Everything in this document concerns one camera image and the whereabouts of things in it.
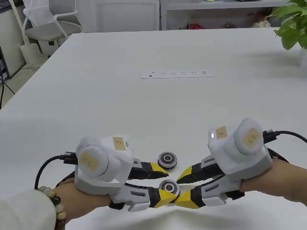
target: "shelf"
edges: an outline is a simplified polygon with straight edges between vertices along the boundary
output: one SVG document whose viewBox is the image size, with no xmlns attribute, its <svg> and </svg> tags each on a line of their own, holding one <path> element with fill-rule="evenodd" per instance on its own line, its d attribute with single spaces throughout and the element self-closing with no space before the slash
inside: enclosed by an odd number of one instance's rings
<svg viewBox="0 0 307 230">
<path fill-rule="evenodd" d="M 235 0 L 215 0 L 207 2 L 205 0 L 169 0 L 166 5 L 168 11 L 181 10 L 205 10 L 205 9 L 229 9 L 229 8 L 261 8 L 286 6 L 286 0 L 258 0 L 239 2 Z"/>
</svg>

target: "power outlet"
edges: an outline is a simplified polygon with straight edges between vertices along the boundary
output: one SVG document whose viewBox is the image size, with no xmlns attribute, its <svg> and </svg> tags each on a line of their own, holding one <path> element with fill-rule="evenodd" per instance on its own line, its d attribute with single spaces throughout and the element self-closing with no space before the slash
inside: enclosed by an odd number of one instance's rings
<svg viewBox="0 0 307 230">
<path fill-rule="evenodd" d="M 182 70 L 182 71 L 152 71 L 143 73 L 142 79 L 163 78 L 212 78 L 214 75 L 207 70 Z"/>
</svg>

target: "table surface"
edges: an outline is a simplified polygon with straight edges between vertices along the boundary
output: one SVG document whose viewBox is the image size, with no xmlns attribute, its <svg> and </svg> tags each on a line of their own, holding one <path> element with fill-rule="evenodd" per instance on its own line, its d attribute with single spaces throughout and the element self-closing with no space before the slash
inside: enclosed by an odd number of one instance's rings
<svg viewBox="0 0 307 230">
<path fill-rule="evenodd" d="M 0 112 L 0 197 L 32 188 L 42 163 L 74 151 L 84 135 L 127 134 L 143 161 L 172 151 L 179 161 L 174 179 L 209 155 L 211 127 L 253 117 L 263 129 L 307 136 L 307 77 L 298 53 L 298 47 L 283 50 L 272 29 L 73 35 Z M 142 72 L 168 69 L 206 69 L 215 77 L 140 79 Z M 280 136 L 269 146 L 307 167 L 307 145 L 299 139 Z M 41 184 L 55 185 L 72 170 L 54 162 Z M 288 230 L 305 229 L 306 215 L 302 204 L 250 192 L 199 210 L 100 208 L 67 229 Z"/>
</svg>

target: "ball bearing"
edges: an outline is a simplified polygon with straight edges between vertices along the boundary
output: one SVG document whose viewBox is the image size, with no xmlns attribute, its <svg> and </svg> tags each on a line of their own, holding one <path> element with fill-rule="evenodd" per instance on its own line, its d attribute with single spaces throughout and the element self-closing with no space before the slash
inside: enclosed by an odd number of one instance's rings
<svg viewBox="0 0 307 230">
<path fill-rule="evenodd" d="M 158 164 L 164 170 L 172 170 L 177 165 L 177 157 L 172 152 L 163 152 L 159 155 Z"/>
<path fill-rule="evenodd" d="M 160 183 L 159 188 L 168 191 L 176 196 L 176 199 L 170 203 L 174 203 L 180 197 L 180 187 L 173 180 L 164 180 Z"/>
</svg>

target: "label sticker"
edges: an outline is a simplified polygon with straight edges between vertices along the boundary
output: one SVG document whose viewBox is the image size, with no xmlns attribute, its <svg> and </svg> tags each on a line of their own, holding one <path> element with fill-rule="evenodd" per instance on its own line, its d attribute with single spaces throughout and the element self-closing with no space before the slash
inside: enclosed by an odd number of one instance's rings
<svg viewBox="0 0 307 230">
<path fill-rule="evenodd" d="M 220 127 L 218 129 L 216 129 L 216 138 L 217 139 L 222 139 L 222 138 L 226 138 L 227 137 L 227 130 L 226 130 L 226 126 Z"/>
<path fill-rule="evenodd" d="M 257 140 L 261 137 L 260 133 L 255 129 L 251 128 L 243 139 L 243 143 L 249 147 L 253 148 L 257 143 Z"/>
<path fill-rule="evenodd" d="M 88 152 L 83 152 L 79 157 L 79 164 L 94 172 L 98 167 L 98 161 L 92 157 Z"/>
<path fill-rule="evenodd" d="M 126 150 L 124 138 L 113 138 L 114 148 L 115 150 Z"/>
</svg>

